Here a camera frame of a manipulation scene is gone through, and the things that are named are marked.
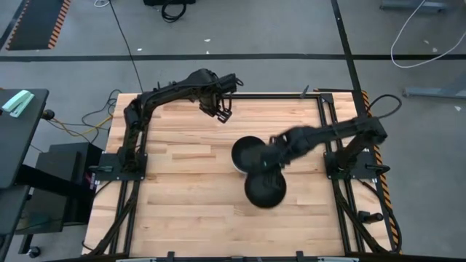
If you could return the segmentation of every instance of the floor mat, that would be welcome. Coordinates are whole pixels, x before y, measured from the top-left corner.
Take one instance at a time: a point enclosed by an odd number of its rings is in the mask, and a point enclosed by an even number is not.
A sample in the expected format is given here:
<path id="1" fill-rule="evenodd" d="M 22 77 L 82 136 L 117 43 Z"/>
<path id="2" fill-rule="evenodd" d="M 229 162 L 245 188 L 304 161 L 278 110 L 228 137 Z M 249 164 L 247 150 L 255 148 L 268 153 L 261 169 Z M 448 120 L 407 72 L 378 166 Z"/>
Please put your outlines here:
<path id="1" fill-rule="evenodd" d="M 53 49 L 70 3 L 70 0 L 27 0 L 7 50 Z"/>

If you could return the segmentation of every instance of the wooden tabletop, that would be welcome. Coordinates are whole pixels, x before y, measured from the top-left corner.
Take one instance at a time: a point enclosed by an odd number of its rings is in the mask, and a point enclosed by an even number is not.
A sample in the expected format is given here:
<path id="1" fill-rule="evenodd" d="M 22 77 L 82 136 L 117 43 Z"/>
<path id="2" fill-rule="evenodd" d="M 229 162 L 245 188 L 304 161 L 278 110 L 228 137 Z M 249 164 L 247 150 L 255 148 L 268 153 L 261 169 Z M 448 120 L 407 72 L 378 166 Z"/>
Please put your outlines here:
<path id="1" fill-rule="evenodd" d="M 119 95 L 107 152 L 117 152 L 121 146 L 123 108 L 135 96 Z M 356 116 L 351 93 L 334 93 L 333 99 L 339 121 Z M 268 141 L 270 135 L 292 126 L 319 127 L 315 100 L 238 99 L 232 111 L 231 119 L 222 124 L 204 115 L 198 103 L 187 100 L 156 109 L 149 128 L 149 163 L 138 198 L 131 257 L 165 257 L 168 251 L 178 257 L 295 256 L 297 250 L 305 255 L 343 255 L 333 190 L 325 175 L 324 145 L 284 170 L 287 195 L 271 210 L 258 209 L 248 201 L 245 177 L 231 161 L 233 143 L 245 135 Z M 331 119 L 328 109 L 326 115 Z M 358 210 L 382 212 L 372 192 L 357 181 L 352 185 Z M 94 201 L 86 245 L 96 246 L 113 223 L 119 188 L 120 182 L 114 181 Z M 349 219 L 347 224 L 356 250 Z M 367 228 L 382 247 L 390 248 L 384 223 Z M 124 232 L 120 231 L 119 250 Z"/>

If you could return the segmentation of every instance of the concrete floor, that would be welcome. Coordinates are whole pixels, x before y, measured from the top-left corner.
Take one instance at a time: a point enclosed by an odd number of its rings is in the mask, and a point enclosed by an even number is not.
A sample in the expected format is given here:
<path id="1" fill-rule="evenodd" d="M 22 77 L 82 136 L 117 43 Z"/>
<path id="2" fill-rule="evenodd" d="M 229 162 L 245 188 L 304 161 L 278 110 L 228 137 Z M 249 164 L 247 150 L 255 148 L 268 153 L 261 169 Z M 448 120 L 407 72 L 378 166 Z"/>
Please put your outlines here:
<path id="1" fill-rule="evenodd" d="M 114 0 L 122 29 L 134 55 L 201 55 L 307 53 L 343 54 L 339 32 L 329 1 L 323 0 L 202 0 L 188 6 L 186 16 L 167 24 L 160 13 L 142 1 Z M 398 54 L 435 54 L 448 49 L 466 29 L 462 1 L 457 8 L 412 20 L 396 48 Z M 0 32 L 7 27 L 20 0 L 0 4 Z M 390 53 L 390 45 L 409 12 L 379 9 L 374 0 L 339 1 L 353 55 Z M 456 53 L 466 53 L 466 43 Z M 110 7 L 95 8 L 92 0 L 73 1 L 53 50 L 8 52 L 1 56 L 126 55 L 127 50 Z M 219 75 L 231 72 L 245 82 L 243 92 L 299 92 L 311 88 L 352 89 L 345 60 L 147 60 L 136 62 L 145 90 L 184 79 L 198 68 Z M 413 68 L 396 68 L 389 60 L 355 61 L 360 85 L 370 98 L 384 93 L 400 95 L 408 86 L 437 87 L 450 82 L 466 68 L 463 60 L 435 61 Z M 80 122 L 81 116 L 103 106 L 113 89 L 138 92 L 130 61 L 100 62 L 1 62 L 0 87 L 47 88 L 47 107 L 57 118 Z M 466 103 L 461 100 L 403 99 L 402 109 L 384 119 L 389 134 L 382 145 L 390 193 L 403 232 L 405 254 L 466 258 L 466 205 L 463 189 Z M 381 102 L 375 114 L 393 104 Z M 105 117 L 95 116 L 95 123 Z M 56 143 L 80 141 L 41 122 L 33 144 L 43 151 Z M 105 148 L 106 134 L 95 144 Z M 35 165 L 31 149 L 26 164 Z M 35 236 L 33 245 L 42 256 L 33 261 L 77 257 L 85 226 L 69 227 L 60 234 Z M 29 260 L 17 254 L 16 237 L 7 261 Z"/>

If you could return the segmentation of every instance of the orange and black hazard tape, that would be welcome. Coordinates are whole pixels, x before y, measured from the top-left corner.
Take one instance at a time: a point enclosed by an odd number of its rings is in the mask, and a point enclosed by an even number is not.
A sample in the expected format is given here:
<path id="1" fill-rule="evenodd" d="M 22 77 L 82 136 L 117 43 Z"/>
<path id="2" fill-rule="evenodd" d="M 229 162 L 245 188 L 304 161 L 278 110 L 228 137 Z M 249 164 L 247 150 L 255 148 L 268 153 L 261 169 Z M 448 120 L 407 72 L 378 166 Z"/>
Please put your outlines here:
<path id="1" fill-rule="evenodd" d="M 55 27 L 53 28 L 52 35 L 50 36 L 49 40 L 49 49 L 52 49 L 57 45 L 58 37 L 60 35 L 61 28 L 63 27 L 63 24 L 65 22 L 65 16 L 66 13 L 68 13 L 68 10 L 70 8 L 71 0 L 63 0 L 63 4 L 60 9 L 60 13 L 58 14 L 57 17 L 57 22 L 55 22 Z"/>
<path id="2" fill-rule="evenodd" d="M 366 110 L 368 110 L 369 105 L 370 105 L 369 104 L 369 96 L 367 95 L 366 91 L 362 91 L 362 93 L 363 93 L 364 106 L 365 106 Z M 370 110 L 368 111 L 368 115 L 372 116 L 372 113 L 371 113 Z M 378 146 L 374 146 L 374 152 L 375 152 L 375 156 L 376 156 L 376 163 L 377 164 L 382 164 L 382 155 L 380 154 L 380 148 Z M 382 185 L 382 191 L 384 193 L 385 205 L 387 206 L 387 208 L 390 208 L 390 211 L 392 211 L 393 206 L 392 206 L 392 202 L 390 201 L 390 193 L 388 191 L 387 177 L 385 176 L 385 174 L 381 174 L 379 179 L 380 179 L 380 183 Z M 392 231 L 393 242 L 396 245 L 398 245 L 398 231 L 396 229 L 395 222 L 393 222 L 392 218 L 389 218 L 389 221 L 390 221 L 390 229 Z"/>
<path id="3" fill-rule="evenodd" d="M 23 11 L 21 12 L 21 15 L 17 18 L 16 20 L 16 25 L 15 27 L 13 28 L 12 30 L 12 35 L 10 36 L 8 42 L 7 42 L 7 46 L 5 47 L 6 50 L 9 50 L 9 46 L 10 44 L 12 43 L 12 40 L 14 39 L 15 37 L 15 34 L 16 34 L 16 30 L 17 30 L 17 27 L 20 25 L 21 23 L 21 20 L 23 19 L 23 16 L 28 8 L 28 5 L 29 5 L 29 1 L 30 0 L 27 0 L 26 3 L 24 3 L 24 7 L 23 7 Z"/>

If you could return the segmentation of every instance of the yellow cable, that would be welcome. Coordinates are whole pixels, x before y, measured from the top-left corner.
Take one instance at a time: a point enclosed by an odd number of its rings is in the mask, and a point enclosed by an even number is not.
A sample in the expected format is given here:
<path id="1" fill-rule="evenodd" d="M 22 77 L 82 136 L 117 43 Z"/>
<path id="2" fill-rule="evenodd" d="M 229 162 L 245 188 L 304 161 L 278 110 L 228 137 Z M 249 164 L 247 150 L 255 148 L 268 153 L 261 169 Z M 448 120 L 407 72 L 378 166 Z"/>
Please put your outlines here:
<path id="1" fill-rule="evenodd" d="M 98 129 L 99 127 L 103 126 L 106 122 L 110 121 L 111 119 L 113 118 L 113 116 L 109 116 L 107 117 L 106 119 L 104 119 L 102 122 L 96 124 L 93 128 L 90 128 L 88 129 L 87 131 L 84 131 L 82 133 L 79 133 L 78 135 L 76 134 L 73 134 L 68 128 L 66 128 L 66 126 L 64 125 L 64 123 L 62 123 L 60 120 L 54 118 L 53 120 L 55 122 L 57 122 L 61 127 L 63 127 L 63 129 L 71 136 L 74 136 L 74 137 L 78 137 L 78 136 L 81 136 L 81 135 L 86 135 L 87 133 L 90 133 L 96 129 Z"/>

